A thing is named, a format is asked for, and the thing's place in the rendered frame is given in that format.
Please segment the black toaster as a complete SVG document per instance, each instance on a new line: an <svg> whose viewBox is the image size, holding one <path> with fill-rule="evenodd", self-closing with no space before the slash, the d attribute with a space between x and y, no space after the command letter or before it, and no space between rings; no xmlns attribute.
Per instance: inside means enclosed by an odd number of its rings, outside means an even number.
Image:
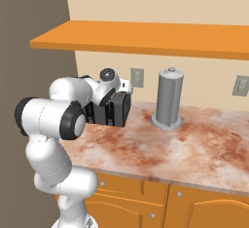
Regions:
<svg viewBox="0 0 249 228"><path fill-rule="evenodd" d="M118 93L105 106L97 106L90 102L84 108L84 112L87 123L123 128L130 107L131 95L127 93Z"/></svg>

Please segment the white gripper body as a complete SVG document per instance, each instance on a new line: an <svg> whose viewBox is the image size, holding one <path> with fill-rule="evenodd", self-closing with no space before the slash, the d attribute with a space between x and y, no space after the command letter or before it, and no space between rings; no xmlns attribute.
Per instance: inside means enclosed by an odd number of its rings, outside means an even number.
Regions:
<svg viewBox="0 0 249 228"><path fill-rule="evenodd" d="M127 79L120 79L120 87L117 89L118 93L126 93L126 94L132 94L133 93L133 87L129 80Z"/></svg>

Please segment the grey cylindrical canister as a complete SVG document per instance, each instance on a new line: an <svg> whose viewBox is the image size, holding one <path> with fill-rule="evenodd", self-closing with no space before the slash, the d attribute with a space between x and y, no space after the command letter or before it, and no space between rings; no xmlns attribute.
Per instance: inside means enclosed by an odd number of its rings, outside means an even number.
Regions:
<svg viewBox="0 0 249 228"><path fill-rule="evenodd" d="M158 100L156 112L151 116L154 127L163 131L174 131L181 127L179 104L184 74L175 67L159 73Z"/></svg>

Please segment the orange wall shelf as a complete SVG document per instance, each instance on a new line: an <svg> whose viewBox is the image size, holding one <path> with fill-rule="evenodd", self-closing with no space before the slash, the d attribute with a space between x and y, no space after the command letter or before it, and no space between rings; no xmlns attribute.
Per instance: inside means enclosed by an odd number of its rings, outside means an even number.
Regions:
<svg viewBox="0 0 249 228"><path fill-rule="evenodd" d="M69 20L32 49L249 60L249 25Z"/></svg>

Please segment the grey wall outlet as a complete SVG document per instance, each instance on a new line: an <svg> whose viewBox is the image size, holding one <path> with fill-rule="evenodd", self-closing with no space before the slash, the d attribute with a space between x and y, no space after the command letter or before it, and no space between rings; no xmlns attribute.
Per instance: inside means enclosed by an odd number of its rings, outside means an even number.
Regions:
<svg viewBox="0 0 249 228"><path fill-rule="evenodd" d="M235 80L232 94L238 96L247 96L249 92L249 76L238 75Z"/></svg>
<svg viewBox="0 0 249 228"><path fill-rule="evenodd" d="M144 69L130 68L130 81L134 88L144 87Z"/></svg>

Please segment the orange drawer front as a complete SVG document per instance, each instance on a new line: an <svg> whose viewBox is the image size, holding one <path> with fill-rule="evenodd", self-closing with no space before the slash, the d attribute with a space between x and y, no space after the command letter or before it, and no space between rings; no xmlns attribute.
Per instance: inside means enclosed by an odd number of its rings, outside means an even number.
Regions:
<svg viewBox="0 0 249 228"><path fill-rule="evenodd" d="M163 205L167 195L167 185L135 177L98 173L95 196L116 197L132 201Z"/></svg>

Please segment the orange cupboard door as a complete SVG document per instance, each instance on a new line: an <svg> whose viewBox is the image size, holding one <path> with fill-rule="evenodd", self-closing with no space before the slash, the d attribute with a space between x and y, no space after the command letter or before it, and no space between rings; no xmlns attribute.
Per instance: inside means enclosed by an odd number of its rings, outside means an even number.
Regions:
<svg viewBox="0 0 249 228"><path fill-rule="evenodd" d="M164 205L95 196L86 199L89 214L98 228L162 228Z"/></svg>
<svg viewBox="0 0 249 228"><path fill-rule="evenodd" d="M163 228L249 228L249 197L170 185Z"/></svg>

